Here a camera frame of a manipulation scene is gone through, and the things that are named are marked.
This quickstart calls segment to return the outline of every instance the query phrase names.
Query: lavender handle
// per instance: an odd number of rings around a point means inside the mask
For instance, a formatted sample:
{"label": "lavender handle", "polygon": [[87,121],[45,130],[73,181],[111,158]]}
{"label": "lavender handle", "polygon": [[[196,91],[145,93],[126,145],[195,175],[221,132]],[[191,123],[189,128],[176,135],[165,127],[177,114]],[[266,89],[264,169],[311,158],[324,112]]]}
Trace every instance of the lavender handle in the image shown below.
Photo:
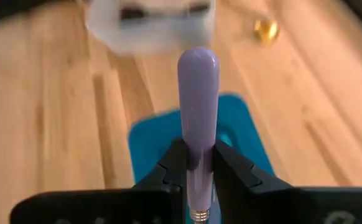
{"label": "lavender handle", "polygon": [[183,140],[190,148],[187,171],[188,205],[194,211],[210,208],[213,172],[212,147],[216,137],[218,59],[211,50],[194,48],[178,63]]}

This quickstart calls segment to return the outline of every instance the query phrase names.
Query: clear plastic box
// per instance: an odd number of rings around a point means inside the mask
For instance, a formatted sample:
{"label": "clear plastic box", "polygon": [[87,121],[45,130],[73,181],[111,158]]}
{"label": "clear plastic box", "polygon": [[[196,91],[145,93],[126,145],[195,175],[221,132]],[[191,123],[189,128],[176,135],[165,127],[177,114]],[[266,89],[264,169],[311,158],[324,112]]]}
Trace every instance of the clear plastic box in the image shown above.
{"label": "clear plastic box", "polygon": [[121,0],[94,0],[87,12],[87,29],[116,54],[160,51],[206,45],[214,29],[215,0],[207,12],[191,17],[147,17],[120,20]]}

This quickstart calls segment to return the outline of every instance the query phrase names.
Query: metal threaded base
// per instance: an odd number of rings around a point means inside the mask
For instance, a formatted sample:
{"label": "metal threaded base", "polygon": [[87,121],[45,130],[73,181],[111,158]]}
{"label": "metal threaded base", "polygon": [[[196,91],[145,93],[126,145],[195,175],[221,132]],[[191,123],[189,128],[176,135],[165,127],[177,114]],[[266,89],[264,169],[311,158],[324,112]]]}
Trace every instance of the metal threaded base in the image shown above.
{"label": "metal threaded base", "polygon": [[194,211],[190,210],[189,215],[191,219],[197,224],[197,223],[205,223],[208,220],[208,217],[210,216],[210,211]]}

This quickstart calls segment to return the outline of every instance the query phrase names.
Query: gold object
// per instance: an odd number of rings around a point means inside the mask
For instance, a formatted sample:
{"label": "gold object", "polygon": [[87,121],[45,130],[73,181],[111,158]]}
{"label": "gold object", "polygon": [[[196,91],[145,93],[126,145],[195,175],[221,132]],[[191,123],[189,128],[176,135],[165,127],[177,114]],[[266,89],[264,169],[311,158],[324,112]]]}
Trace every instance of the gold object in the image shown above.
{"label": "gold object", "polygon": [[274,19],[258,19],[254,22],[254,34],[263,44],[271,44],[279,35],[279,24]]}
{"label": "gold object", "polygon": [[210,210],[201,212],[189,210],[190,218],[193,220],[193,224],[205,224],[210,216]]}

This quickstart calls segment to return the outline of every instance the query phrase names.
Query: blue mat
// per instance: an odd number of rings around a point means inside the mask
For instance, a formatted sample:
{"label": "blue mat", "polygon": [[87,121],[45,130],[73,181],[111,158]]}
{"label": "blue mat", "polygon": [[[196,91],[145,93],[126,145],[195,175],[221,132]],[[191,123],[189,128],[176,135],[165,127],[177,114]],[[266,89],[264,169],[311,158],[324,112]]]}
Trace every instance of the blue mat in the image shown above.
{"label": "blue mat", "polygon": [[[136,182],[147,175],[176,138],[182,137],[180,111],[160,114],[136,123],[129,134],[129,149]],[[273,169],[261,144],[247,106],[235,95],[218,99],[217,138],[233,146],[270,174]]]}

